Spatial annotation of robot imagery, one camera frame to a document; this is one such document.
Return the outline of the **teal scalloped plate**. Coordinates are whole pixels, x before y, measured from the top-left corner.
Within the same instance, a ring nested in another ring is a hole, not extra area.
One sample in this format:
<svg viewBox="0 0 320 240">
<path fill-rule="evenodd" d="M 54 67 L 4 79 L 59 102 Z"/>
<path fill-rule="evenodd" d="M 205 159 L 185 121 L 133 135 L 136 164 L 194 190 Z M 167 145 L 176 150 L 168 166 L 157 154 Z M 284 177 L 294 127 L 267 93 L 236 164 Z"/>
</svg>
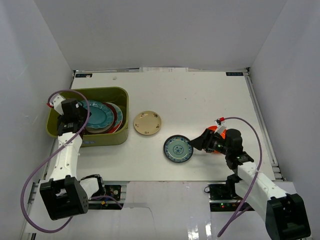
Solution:
<svg viewBox="0 0 320 240">
<path fill-rule="evenodd" d="M 79 102 L 81 106 L 88 109 L 91 112 L 91 116 L 86 124 L 86 127 L 93 129 L 103 129 L 110 127 L 115 120 L 113 111 L 103 104 L 102 102 L 95 100 L 88 100 L 88 104 L 85 100 Z"/>
</svg>

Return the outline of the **dark red rimmed plate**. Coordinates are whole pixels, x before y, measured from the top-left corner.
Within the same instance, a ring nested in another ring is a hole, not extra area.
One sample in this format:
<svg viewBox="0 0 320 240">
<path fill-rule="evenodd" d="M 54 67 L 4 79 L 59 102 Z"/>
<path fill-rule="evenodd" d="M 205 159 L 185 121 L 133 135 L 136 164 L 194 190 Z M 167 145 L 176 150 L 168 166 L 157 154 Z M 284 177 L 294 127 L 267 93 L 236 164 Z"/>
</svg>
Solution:
<svg viewBox="0 0 320 240">
<path fill-rule="evenodd" d="M 85 109 L 89 107 L 90 117 L 85 129 L 90 134 L 107 133 L 115 124 L 116 114 L 102 102 L 89 100 L 88 105 L 84 103 L 83 106 Z"/>
</svg>

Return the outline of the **red plate with teal flower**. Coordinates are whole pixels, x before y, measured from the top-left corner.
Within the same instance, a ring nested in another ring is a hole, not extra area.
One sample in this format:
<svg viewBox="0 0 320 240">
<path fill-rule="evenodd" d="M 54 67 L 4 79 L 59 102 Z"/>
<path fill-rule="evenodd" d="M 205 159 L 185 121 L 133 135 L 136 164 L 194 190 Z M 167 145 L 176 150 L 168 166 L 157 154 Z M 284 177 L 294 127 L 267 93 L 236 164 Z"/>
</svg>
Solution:
<svg viewBox="0 0 320 240">
<path fill-rule="evenodd" d="M 123 112 L 122 112 L 121 108 L 118 105 L 111 103 L 111 102 L 109 102 L 108 104 L 110 104 L 111 106 L 114 107 L 114 109 L 116 111 L 116 115 L 117 115 L 116 122 L 115 122 L 113 128 L 111 128 L 107 132 L 108 134 L 111 134 L 111 133 L 117 132 L 120 129 L 120 127 L 123 123 L 124 116 L 123 116 Z"/>
</svg>

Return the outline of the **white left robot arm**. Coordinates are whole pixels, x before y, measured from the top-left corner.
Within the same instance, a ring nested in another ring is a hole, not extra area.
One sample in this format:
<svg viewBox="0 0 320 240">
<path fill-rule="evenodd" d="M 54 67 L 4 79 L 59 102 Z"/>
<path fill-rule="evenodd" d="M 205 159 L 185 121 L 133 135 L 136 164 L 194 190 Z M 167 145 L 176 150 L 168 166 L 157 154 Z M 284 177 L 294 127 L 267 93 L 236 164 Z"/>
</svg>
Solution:
<svg viewBox="0 0 320 240">
<path fill-rule="evenodd" d="M 58 94 L 51 102 L 59 113 L 57 140 L 59 152 L 48 182 L 40 185 L 40 195 L 51 220 L 85 214 L 89 199 L 105 196 L 106 187 L 98 174 L 77 179 L 79 150 L 83 143 L 83 126 L 88 111 L 75 98 Z"/>
</svg>

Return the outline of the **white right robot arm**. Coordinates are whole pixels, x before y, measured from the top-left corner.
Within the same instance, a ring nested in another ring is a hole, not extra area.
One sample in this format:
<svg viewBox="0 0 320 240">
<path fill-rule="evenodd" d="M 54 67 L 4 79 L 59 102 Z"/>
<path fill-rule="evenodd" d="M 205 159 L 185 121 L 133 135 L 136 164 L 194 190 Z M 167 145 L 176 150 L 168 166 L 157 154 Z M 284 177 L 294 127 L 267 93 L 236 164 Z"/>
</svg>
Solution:
<svg viewBox="0 0 320 240">
<path fill-rule="evenodd" d="M 236 200 L 241 197 L 262 218 L 272 240 L 299 240 L 311 236 L 310 224 L 303 199 L 280 188 L 258 170 L 252 157 L 243 150 L 239 130 L 228 129 L 225 136 L 206 129 L 189 144 L 207 153 L 219 152 L 225 156 L 233 181 L 225 188 L 226 195 Z"/>
</svg>

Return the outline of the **right arm base board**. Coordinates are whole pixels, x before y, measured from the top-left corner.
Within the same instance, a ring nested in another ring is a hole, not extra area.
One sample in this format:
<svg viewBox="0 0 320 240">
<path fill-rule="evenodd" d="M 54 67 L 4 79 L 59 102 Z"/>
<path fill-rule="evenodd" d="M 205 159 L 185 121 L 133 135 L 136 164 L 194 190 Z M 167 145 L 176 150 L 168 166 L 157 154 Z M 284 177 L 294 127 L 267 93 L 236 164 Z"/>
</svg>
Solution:
<svg viewBox="0 0 320 240">
<path fill-rule="evenodd" d="M 212 213 L 234 212 L 242 200 L 241 197 L 232 194 L 225 183 L 209 184 L 203 191 L 209 197 L 209 206 Z"/>
</svg>

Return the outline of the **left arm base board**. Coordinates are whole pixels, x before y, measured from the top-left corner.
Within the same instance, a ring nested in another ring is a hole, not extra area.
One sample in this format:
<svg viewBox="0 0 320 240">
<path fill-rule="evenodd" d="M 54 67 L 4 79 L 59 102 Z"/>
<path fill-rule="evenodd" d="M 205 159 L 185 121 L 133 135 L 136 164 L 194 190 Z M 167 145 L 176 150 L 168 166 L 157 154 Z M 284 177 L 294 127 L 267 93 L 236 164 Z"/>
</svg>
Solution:
<svg viewBox="0 0 320 240">
<path fill-rule="evenodd" d="M 104 195 L 96 195 L 91 200 L 100 201 L 102 210 L 121 210 L 123 203 L 121 203 L 122 186 L 119 184 L 109 184 L 104 186 Z"/>
</svg>

